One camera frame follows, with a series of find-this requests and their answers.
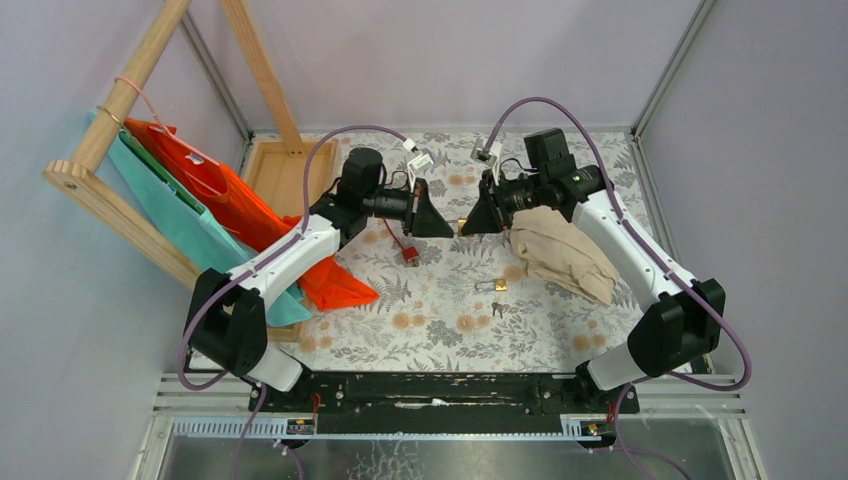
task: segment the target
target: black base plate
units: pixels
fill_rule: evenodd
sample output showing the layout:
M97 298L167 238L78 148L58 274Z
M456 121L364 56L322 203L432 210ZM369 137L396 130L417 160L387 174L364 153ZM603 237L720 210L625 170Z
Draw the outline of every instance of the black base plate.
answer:
M322 434L559 433L561 414L608 411L607 403L575 402L570 380L535 373L307 371L290 392L269 389L261 411L311 415L317 393ZM634 392L621 413L638 412Z

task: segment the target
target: glass panel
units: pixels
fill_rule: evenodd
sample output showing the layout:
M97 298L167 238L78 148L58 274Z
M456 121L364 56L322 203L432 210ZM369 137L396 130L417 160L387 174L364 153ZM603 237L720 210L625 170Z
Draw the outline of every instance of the glass panel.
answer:
M678 462L693 478L733 479L718 426L707 419L622 420L629 446ZM230 478L236 439L172 439L162 479ZM270 440L248 440L239 461L240 479L297 478L291 456ZM370 441L313 440L296 450L308 479L628 479L641 478L627 457L589 454L572 441ZM683 476L659 460L637 455L660 479Z

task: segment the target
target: floral tablecloth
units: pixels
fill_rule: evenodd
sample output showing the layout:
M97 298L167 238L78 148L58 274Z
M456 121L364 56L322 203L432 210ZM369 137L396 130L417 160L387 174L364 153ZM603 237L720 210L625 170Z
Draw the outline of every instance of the floral tablecloth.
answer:
M469 158L478 134L411 134L429 149L434 168L424 177L433 204L449 222L464 217L477 200L477 182L485 168ZM579 134L567 134L580 166L595 163ZM623 133L594 133L610 177L631 213L650 231L650 222ZM342 159L353 147L383 154L391 174L402 168L407 152L379 133L339 137ZM529 166L523 135L502 134L504 158ZM515 162L503 166L507 177ZM397 184L403 180L397 175ZM396 232L400 224L390 222ZM318 312L307 323L300 344L279 347L316 370L569 372L579 363L627 338L641 316L630 289L620 282L607 307L560 286L528 278L520 259L502 235L481 238L412 239L420 266L407 267L381 220L369 219L337 255L340 265L380 293L364 307ZM505 292L479 292L477 282L505 278ZM493 311L492 303L504 307ZM209 366L194 359L193 368Z

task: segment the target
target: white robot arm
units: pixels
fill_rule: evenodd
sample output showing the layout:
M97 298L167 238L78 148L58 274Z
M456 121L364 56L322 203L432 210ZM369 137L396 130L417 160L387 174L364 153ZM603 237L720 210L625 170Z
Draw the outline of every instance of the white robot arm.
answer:
M305 228L298 226L229 272L201 274L186 321L188 326L201 316L191 347L238 377L289 391L304 367L268 341L265 313L290 285L344 247L370 216L400 220L403 232L416 237L452 237L453 229L430 202L427 182L416 178L411 188L386 188L382 165L375 150L353 149L336 193L325 193L310 208ZM241 280L210 306L231 279Z
M579 365L578 401L607 400L617 387L639 378L668 373L718 346L720 326L627 232L610 201L601 172L591 165L577 168L563 132L550 129L524 139L533 173L507 180L498 169L483 173L480 198L461 234L496 233L512 226L518 210L548 206L586 233L607 255L633 290L644 316L627 342ZM492 162L492 149L472 158ZM495 175L501 178L496 182ZM619 205L624 203L616 195ZM623 209L623 220L636 229L647 246L717 311L724 308L724 290L715 280L698 281L675 263L635 218Z

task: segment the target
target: red fabric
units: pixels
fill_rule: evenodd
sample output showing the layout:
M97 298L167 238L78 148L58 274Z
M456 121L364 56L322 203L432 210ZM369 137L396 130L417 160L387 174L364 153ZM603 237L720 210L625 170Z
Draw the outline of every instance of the red fabric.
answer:
M278 217L226 165L195 163L190 151L163 133L155 123L127 118L127 129L183 186L203 203L233 236L257 252L271 246L297 225L300 217ZM176 128L168 127L176 133ZM298 280L319 310L373 302L379 295L347 270L335 256L321 260Z

